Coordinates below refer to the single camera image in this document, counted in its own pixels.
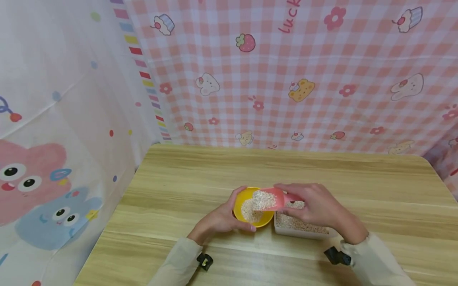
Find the grain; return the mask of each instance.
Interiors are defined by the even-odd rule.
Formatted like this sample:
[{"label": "grain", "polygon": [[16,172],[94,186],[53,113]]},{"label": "grain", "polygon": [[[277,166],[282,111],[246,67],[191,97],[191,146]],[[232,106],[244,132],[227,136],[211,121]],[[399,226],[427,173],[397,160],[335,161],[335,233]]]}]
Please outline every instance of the grain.
[{"label": "grain", "polygon": [[[289,208],[302,209],[304,208],[304,202],[297,201],[294,203],[287,203],[286,206]],[[281,228],[292,228],[305,232],[329,234],[329,230],[326,227],[314,226],[310,223],[305,223],[295,217],[280,214],[279,212],[277,212],[276,215],[275,226]]]},{"label": "grain", "polygon": [[274,194],[257,190],[253,193],[253,209],[266,210],[276,205],[276,197]]},{"label": "grain", "polygon": [[242,204],[243,218],[249,223],[255,223],[261,220],[262,211],[253,210],[253,199],[248,199]]}]

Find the wood grain surface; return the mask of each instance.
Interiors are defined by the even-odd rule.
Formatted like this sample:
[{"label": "wood grain surface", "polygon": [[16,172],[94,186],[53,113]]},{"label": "wood grain surface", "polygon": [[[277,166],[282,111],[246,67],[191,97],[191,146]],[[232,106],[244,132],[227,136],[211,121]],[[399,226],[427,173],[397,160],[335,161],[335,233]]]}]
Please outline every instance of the wood grain surface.
[{"label": "wood grain surface", "polygon": [[[78,276],[76,286],[146,285],[178,238],[241,185],[327,186],[391,249],[418,285],[458,283],[458,204],[417,156],[153,145]],[[322,254],[340,238],[214,237],[214,259],[190,285],[359,285]]]}]

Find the white curtain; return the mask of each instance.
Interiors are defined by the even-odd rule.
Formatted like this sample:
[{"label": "white curtain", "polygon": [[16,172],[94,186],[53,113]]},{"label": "white curtain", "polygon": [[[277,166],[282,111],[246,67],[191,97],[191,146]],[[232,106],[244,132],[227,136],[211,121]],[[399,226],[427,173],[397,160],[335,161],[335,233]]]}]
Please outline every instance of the white curtain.
[{"label": "white curtain", "polygon": [[0,285],[72,285],[158,127],[110,2],[1,0],[0,26]]}]

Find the pink scoop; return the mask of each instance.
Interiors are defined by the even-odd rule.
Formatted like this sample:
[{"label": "pink scoop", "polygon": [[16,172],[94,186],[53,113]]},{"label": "pink scoop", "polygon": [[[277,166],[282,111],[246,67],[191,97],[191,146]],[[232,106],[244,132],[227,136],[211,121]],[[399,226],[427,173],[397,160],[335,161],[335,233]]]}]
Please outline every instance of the pink scoop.
[{"label": "pink scoop", "polygon": [[282,190],[277,188],[268,188],[268,189],[261,189],[260,191],[271,193],[275,196],[275,206],[267,209],[263,209],[261,211],[276,211],[281,208],[284,208],[288,202],[291,201],[303,201],[301,197],[295,194],[285,194]]}]

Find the checkered fabric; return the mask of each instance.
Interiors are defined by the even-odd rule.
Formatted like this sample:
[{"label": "checkered fabric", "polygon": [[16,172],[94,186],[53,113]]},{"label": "checkered fabric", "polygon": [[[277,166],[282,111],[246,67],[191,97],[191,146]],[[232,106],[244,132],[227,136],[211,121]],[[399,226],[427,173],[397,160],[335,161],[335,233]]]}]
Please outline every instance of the checkered fabric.
[{"label": "checkered fabric", "polygon": [[416,154],[458,197],[456,1],[126,5],[175,144]]}]

